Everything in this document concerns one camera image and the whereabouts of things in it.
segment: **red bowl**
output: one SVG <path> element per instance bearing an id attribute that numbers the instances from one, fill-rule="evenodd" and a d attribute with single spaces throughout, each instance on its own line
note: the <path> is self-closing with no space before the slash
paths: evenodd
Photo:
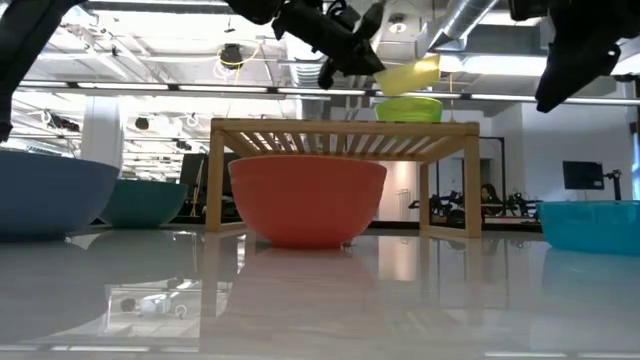
<path id="1" fill-rule="evenodd" d="M 273 246 L 333 248 L 364 231 L 376 213 L 384 166 L 326 156 L 261 156 L 229 164 L 247 226 Z"/>

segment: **wooden table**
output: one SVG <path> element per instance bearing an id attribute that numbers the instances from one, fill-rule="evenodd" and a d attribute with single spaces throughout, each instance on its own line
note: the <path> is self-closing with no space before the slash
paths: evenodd
<path id="1" fill-rule="evenodd" d="M 242 223 L 220 223 L 225 146 L 242 157 L 320 155 L 420 162 L 421 204 L 429 203 L 429 164 L 464 150 L 466 228 L 430 226 L 426 207 L 420 209 L 420 229 L 435 237 L 480 238 L 479 132 L 478 123 L 213 119 L 206 230 L 217 233 L 244 226 Z M 337 142 L 335 148 L 331 146 L 332 137 Z"/>

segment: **gray bowl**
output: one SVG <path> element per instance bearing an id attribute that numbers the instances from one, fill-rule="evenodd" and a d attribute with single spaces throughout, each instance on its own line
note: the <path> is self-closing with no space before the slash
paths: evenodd
<path id="1" fill-rule="evenodd" d="M 62 236 L 107 205 L 119 169 L 93 161 L 0 151 L 0 240 Z"/>

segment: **turquoise bowl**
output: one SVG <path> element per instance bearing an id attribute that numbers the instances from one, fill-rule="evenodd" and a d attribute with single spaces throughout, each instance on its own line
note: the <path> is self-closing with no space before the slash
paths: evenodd
<path id="1" fill-rule="evenodd" d="M 640 255 L 640 201 L 543 202 L 536 206 L 544 237 L 555 248 Z"/>
<path id="2" fill-rule="evenodd" d="M 114 228 L 157 228 L 178 215 L 186 197 L 184 184 L 118 180 L 99 218 Z"/>

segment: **lime green bowl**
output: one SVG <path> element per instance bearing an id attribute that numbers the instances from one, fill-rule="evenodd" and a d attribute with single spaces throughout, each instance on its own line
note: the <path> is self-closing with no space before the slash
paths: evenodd
<path id="1" fill-rule="evenodd" d="M 114 228 L 156 228 L 173 220 L 187 197 L 187 185 L 118 180 L 99 218 Z"/>
<path id="2" fill-rule="evenodd" d="M 399 97 L 376 105 L 380 121 L 432 122 L 442 119 L 442 103 L 430 98 Z"/>

